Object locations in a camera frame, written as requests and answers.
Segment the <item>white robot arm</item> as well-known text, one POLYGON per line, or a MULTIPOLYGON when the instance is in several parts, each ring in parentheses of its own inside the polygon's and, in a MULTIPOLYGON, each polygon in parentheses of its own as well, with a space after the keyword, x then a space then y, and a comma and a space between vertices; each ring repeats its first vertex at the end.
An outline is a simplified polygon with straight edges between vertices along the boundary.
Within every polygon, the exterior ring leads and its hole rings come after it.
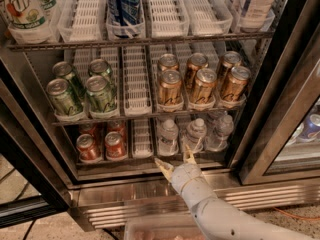
POLYGON ((314 240, 310 236, 266 223, 220 199, 208 183, 188 146, 177 167, 154 159, 187 205, 207 240, 314 240))

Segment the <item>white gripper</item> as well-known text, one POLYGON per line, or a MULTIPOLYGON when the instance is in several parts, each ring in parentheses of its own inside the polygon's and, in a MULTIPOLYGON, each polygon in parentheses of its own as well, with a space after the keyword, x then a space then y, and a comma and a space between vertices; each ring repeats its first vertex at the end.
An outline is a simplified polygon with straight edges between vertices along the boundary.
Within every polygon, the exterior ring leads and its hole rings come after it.
POLYGON ((183 162, 188 164, 180 165, 174 169, 170 163, 158 158, 155 159, 157 167, 179 194, 202 191, 204 177, 200 168, 195 165, 194 154, 188 145, 184 146, 183 162))

